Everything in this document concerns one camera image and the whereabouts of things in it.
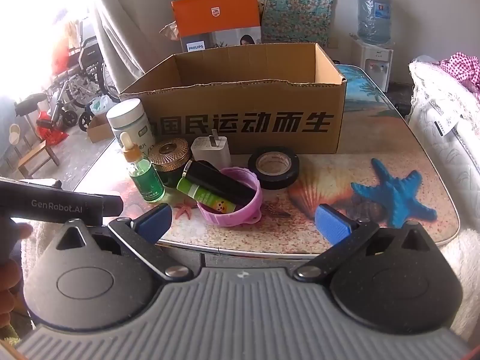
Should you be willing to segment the person's left hand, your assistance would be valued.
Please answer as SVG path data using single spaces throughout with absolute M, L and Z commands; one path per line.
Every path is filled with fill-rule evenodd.
M 0 328 L 6 327 L 11 321 L 11 311 L 16 305 L 16 296 L 11 290 L 20 282 L 22 274 L 18 264 L 9 260 L 1 265 L 0 275 Z

